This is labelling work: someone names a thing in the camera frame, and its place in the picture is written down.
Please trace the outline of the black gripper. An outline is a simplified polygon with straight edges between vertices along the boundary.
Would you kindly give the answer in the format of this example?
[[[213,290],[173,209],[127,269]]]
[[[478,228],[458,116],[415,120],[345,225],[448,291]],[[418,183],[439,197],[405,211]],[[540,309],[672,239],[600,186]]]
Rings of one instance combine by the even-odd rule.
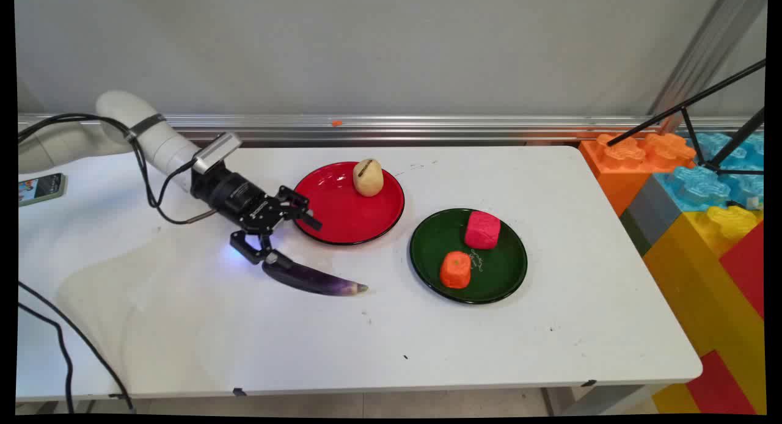
[[[293,260],[272,248],[271,234],[282,221],[302,220],[305,225],[320,231],[323,224],[313,217],[309,199],[281,185],[277,198],[269,196],[237,172],[218,163],[206,173],[191,170],[191,194],[206,202],[208,207],[232,221],[240,229],[232,232],[230,246],[254,265],[276,266],[285,270]],[[256,238],[256,248],[248,242]]]

